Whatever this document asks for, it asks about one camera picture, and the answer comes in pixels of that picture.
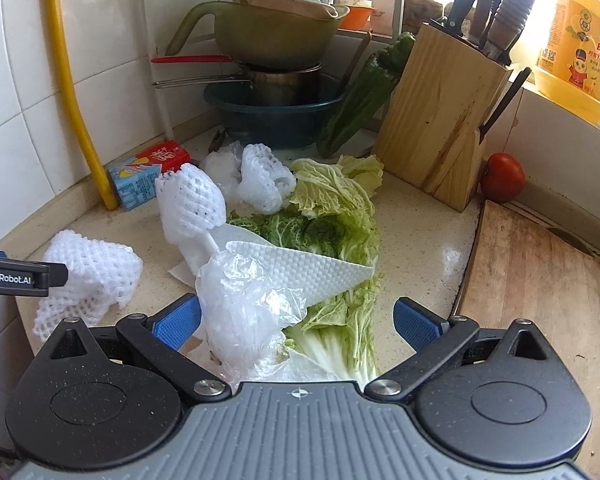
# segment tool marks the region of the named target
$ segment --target white foam fruit net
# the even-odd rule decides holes
[[[193,164],[183,164],[179,171],[156,178],[155,195],[164,237],[172,245],[226,222],[222,192]]]
[[[131,247],[89,240],[69,230],[54,236],[43,261],[65,264],[69,277],[40,300],[33,333],[42,340],[67,316],[79,316],[94,326],[110,306],[125,306],[142,273],[142,260]]]
[[[264,144],[249,144],[242,152],[238,196],[259,213],[272,214],[296,188],[293,173]]]

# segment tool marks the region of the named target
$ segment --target speckled countertop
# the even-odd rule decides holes
[[[194,158],[203,156],[200,139],[187,148]],[[384,372],[413,353],[395,333],[392,320],[395,300],[409,296],[441,316],[448,316],[466,269],[478,224],[480,201],[474,198],[463,213],[386,174],[373,198],[381,237],[379,269],[381,292],[376,306],[375,335],[378,369]],[[100,323],[113,325],[127,314],[154,314],[190,292],[168,269],[182,260],[176,247],[164,240],[155,200],[129,212],[106,211],[98,206],[68,227],[89,238],[133,247],[144,261],[144,270],[131,303],[113,307]],[[30,259],[41,260],[46,244]],[[31,329],[38,300],[18,298],[22,322],[34,352],[42,341]]]

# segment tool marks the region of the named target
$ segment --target yellow plastic bottle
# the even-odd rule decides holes
[[[536,87],[591,123],[600,121],[600,0],[557,0]]]

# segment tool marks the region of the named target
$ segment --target glass jar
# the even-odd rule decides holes
[[[423,23],[442,18],[443,9],[438,0],[404,0],[402,31],[417,35]]]

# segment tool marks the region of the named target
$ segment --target wooden cutting board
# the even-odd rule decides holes
[[[459,311],[485,328],[519,317],[538,325],[589,399],[593,424],[577,463],[600,478],[600,259],[486,202]]]

